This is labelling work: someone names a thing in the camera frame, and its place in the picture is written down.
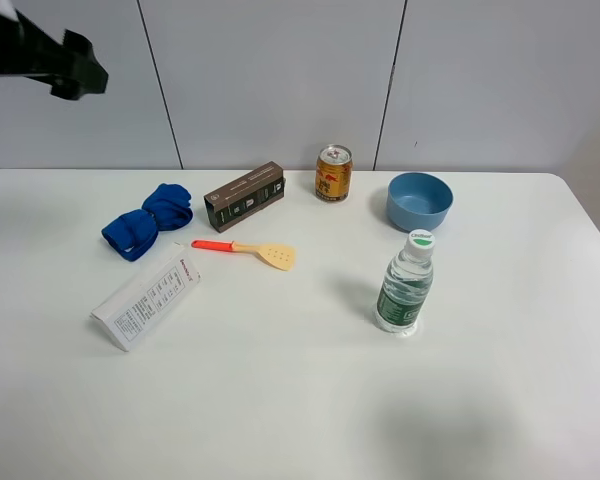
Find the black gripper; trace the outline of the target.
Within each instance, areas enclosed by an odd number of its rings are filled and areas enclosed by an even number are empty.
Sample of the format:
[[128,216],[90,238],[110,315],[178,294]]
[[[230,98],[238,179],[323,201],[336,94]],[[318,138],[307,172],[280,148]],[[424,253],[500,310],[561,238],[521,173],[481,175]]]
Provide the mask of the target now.
[[90,40],[66,30],[60,52],[60,44],[12,4],[0,4],[0,77],[52,77],[50,94],[63,100],[104,94],[109,79]]

